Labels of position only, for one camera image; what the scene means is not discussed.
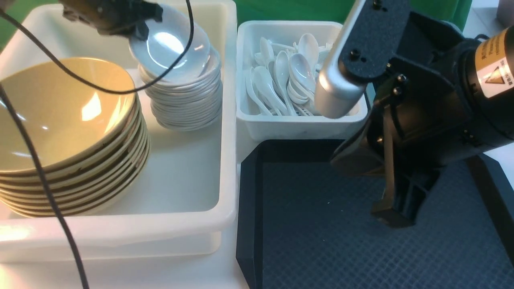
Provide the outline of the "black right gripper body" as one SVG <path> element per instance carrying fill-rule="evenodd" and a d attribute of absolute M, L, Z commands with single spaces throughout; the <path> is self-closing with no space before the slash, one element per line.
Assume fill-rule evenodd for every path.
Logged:
<path fill-rule="evenodd" d="M 369 117 L 334 152 L 345 175 L 385 179 L 371 214 L 391 228 L 413 226 L 448 165 L 465 160 L 484 202 L 507 213 L 512 193 L 486 151 L 513 143 L 513 27 L 466 38 L 418 12 L 365 12 L 340 65 L 375 84 Z"/>

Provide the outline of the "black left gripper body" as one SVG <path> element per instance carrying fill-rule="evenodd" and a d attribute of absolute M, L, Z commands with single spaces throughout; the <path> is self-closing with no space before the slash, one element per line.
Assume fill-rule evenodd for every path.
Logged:
<path fill-rule="evenodd" d="M 82 22 L 100 35 L 115 35 L 146 41 L 147 20 L 162 22 L 163 9 L 145 0 L 60 0 L 63 16 Z"/>

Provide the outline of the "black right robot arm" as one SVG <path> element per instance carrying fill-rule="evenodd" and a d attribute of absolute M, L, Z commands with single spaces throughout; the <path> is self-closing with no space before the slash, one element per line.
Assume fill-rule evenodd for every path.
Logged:
<path fill-rule="evenodd" d="M 444 167 L 513 143 L 513 28 L 481 41 L 411 11 L 394 39 L 365 125 L 331 163 L 345 175 L 384 177 L 371 214 L 404 228 Z"/>

